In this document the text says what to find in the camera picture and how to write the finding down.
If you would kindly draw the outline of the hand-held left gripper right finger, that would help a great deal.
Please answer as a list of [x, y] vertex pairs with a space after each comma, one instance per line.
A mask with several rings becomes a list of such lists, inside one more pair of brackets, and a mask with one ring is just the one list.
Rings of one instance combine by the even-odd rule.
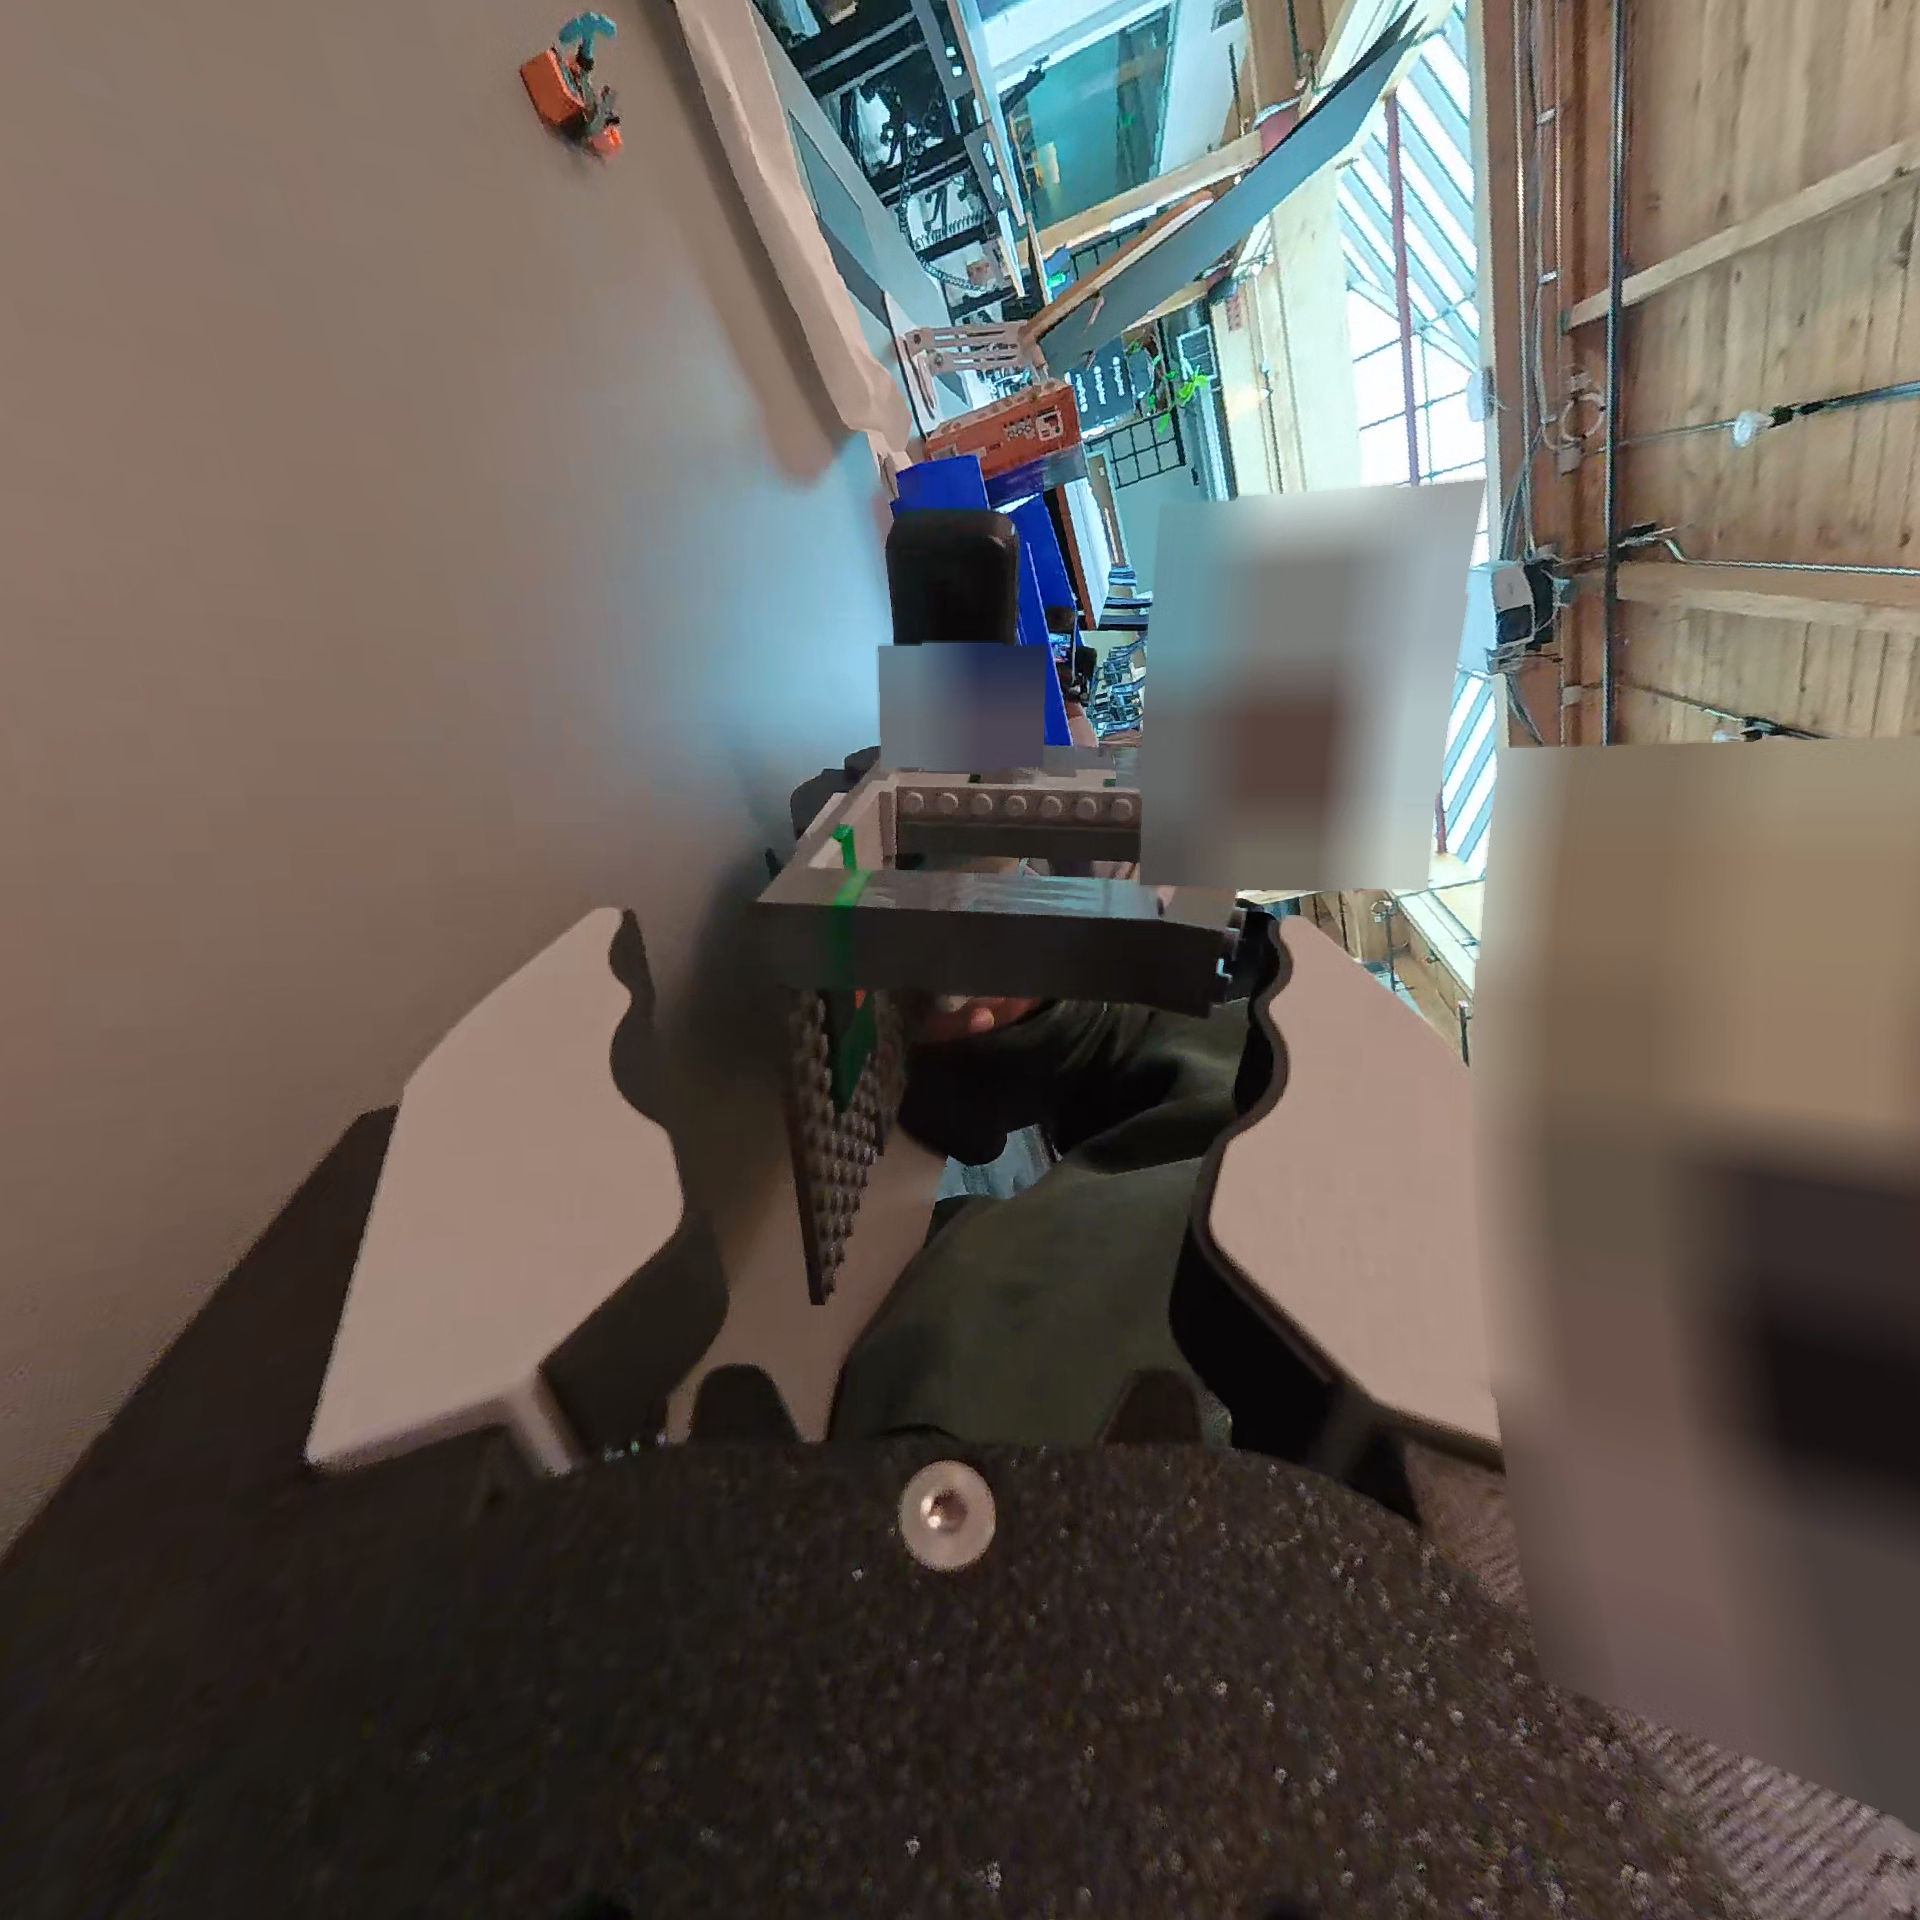
[[1260, 952], [1236, 1118], [1188, 1228], [1188, 1353], [1236, 1445], [1360, 1483], [1410, 1443], [1499, 1473], [1467, 1065], [1306, 916]]

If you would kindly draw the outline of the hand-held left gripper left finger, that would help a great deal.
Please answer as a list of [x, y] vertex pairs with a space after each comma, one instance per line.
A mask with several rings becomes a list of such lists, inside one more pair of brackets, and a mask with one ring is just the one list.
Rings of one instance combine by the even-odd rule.
[[665, 1441], [729, 1282], [631, 909], [596, 908], [409, 1076], [304, 1459], [502, 1428], [536, 1473]]

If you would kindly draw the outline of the grey toy brick tower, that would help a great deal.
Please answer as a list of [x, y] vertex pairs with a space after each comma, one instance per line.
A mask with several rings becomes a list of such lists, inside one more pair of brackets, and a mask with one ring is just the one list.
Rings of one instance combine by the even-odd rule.
[[1129, 753], [1046, 749], [1041, 768], [875, 765], [831, 795], [752, 908], [791, 989], [1131, 1002], [1206, 1013], [1247, 908], [1147, 885]]

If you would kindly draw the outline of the grey desk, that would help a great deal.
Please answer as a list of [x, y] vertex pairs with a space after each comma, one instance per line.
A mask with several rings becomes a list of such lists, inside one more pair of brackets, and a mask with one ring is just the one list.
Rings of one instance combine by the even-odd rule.
[[6, 1545], [359, 1113], [639, 914], [734, 1312], [807, 1306], [747, 906], [886, 508], [675, 4], [6, 4]]

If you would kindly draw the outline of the person in dark green clothing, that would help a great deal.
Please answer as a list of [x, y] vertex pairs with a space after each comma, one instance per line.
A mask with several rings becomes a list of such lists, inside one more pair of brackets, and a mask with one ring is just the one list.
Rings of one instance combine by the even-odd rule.
[[984, 1164], [1039, 1130], [1055, 1164], [929, 1229], [849, 1353], [834, 1443], [1089, 1446], [1147, 1372], [1188, 1373], [1170, 1297], [1207, 1152], [1236, 1118], [1243, 1002], [938, 1002], [907, 1057], [903, 1130]]

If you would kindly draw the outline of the grey studded baseplate green tiles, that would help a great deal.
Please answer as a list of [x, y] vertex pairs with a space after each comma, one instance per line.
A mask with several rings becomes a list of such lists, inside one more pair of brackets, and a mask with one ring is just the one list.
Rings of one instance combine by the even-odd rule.
[[807, 1297], [827, 1306], [905, 1090], [905, 1022], [890, 992], [784, 994], [782, 1102]]

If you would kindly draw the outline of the blue plastic bin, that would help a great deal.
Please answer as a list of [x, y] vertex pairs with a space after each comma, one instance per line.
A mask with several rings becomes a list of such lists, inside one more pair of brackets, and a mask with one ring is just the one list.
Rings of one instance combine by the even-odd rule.
[[1068, 726], [1066, 692], [1060, 686], [1058, 640], [1050, 627], [1050, 610], [1063, 609], [1076, 614], [1072, 581], [1066, 555], [1055, 534], [1043, 497], [1026, 497], [1017, 502], [1001, 499], [986, 481], [976, 454], [921, 461], [902, 469], [896, 481], [896, 518], [913, 513], [971, 513], [994, 509], [1011, 518], [1020, 539], [1017, 574], [1017, 624], [1016, 636], [1025, 646], [1048, 656], [1046, 682], [1046, 742], [1052, 749], [1072, 746]]

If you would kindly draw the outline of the orange brown box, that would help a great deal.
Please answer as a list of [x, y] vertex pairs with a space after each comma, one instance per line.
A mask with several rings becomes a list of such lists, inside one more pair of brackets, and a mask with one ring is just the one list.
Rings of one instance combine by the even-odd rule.
[[971, 457], [986, 477], [998, 477], [1072, 453], [1081, 438], [1074, 387], [1066, 377], [1048, 377], [935, 425], [923, 438], [923, 457]]

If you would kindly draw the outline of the small orange toy figure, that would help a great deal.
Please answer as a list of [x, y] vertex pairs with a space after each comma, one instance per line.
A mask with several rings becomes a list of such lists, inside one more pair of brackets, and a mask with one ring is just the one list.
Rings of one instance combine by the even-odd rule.
[[519, 69], [544, 128], [575, 150], [602, 161], [623, 148], [617, 97], [595, 70], [602, 42], [616, 35], [617, 25], [608, 13], [577, 13]]

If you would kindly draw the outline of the white perforated bracket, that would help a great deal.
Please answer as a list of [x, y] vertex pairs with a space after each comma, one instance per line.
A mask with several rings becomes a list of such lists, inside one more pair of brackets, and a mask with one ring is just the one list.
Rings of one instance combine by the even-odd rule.
[[890, 322], [907, 411], [918, 425], [938, 421], [939, 377], [1043, 377], [1048, 370], [1033, 328], [1022, 322], [903, 328], [894, 312]]

